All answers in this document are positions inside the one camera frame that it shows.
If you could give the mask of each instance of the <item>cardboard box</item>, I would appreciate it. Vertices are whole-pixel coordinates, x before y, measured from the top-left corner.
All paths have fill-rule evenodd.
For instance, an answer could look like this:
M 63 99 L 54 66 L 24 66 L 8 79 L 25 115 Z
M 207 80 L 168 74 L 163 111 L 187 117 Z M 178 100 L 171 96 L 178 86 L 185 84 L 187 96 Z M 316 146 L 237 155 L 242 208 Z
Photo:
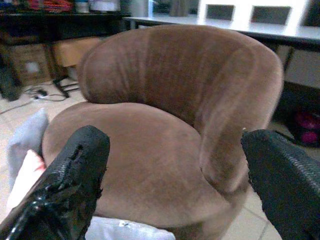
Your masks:
M 23 86 L 51 80 L 43 44 L 0 45 L 0 53 L 4 63 L 13 68 Z
M 100 42 L 101 40 L 99 37 L 58 41 L 53 46 L 56 62 L 63 67 L 77 65 L 81 58 Z

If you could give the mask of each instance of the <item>tiled floor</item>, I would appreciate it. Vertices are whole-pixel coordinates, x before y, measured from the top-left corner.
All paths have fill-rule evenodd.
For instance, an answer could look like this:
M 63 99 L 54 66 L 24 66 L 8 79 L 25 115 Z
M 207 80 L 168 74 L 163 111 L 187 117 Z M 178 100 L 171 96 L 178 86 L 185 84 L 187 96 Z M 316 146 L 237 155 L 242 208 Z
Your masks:
M 53 85 L 44 85 L 42 87 L 49 94 L 60 94 Z M 70 96 L 70 98 L 62 102 L 34 101 L 31 104 L 0 115 L 0 222 L 5 217 L 5 205 L 9 195 L 8 169 L 6 164 L 8 139 L 17 126 L 40 108 L 45 108 L 49 120 L 52 120 L 65 108 L 84 101 L 80 91 L 71 92 Z M 13 102 L 0 99 L 0 112 L 24 104 L 27 101 L 29 101 L 29 96 L 25 94 L 19 100 Z M 283 126 L 275 122 L 272 122 L 269 128 L 287 132 Z M 306 150 L 312 157 L 320 159 L 319 150 Z M 223 240 L 281 240 L 275 228 L 267 220 L 261 209 L 261 205 L 259 197 L 251 189 L 243 209 L 230 226 Z

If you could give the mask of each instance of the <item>brown suede upholstery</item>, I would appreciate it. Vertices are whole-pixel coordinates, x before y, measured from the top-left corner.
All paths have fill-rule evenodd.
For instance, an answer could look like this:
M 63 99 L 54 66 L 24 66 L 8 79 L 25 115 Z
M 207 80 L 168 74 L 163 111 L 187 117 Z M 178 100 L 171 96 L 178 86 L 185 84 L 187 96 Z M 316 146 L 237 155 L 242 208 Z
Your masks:
M 93 125 L 111 142 L 98 215 L 166 228 L 177 240 L 220 239 L 248 188 L 243 128 L 267 126 L 282 74 L 271 50 L 233 31 L 165 25 L 117 34 L 78 66 L 88 102 L 54 118 L 44 158 Z

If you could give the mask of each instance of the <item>chair backrest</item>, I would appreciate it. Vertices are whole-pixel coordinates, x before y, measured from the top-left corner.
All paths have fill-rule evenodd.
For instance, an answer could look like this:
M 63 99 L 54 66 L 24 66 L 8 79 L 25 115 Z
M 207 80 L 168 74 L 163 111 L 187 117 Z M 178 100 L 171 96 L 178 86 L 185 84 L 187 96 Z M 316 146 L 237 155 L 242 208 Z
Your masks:
M 242 129 L 266 127 L 283 84 L 280 60 L 258 41 L 194 25 L 111 36 L 82 59 L 78 78 L 89 102 L 143 103 L 193 126 L 199 166 L 223 192 L 247 178 Z

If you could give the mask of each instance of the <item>white pillow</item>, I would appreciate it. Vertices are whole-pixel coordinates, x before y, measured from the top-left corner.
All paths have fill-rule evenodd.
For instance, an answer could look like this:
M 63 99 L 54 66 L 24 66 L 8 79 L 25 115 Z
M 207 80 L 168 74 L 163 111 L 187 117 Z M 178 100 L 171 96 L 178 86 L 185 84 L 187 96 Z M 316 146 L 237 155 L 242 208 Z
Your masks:
M 142 223 L 94 216 L 86 240 L 175 240 L 173 233 Z

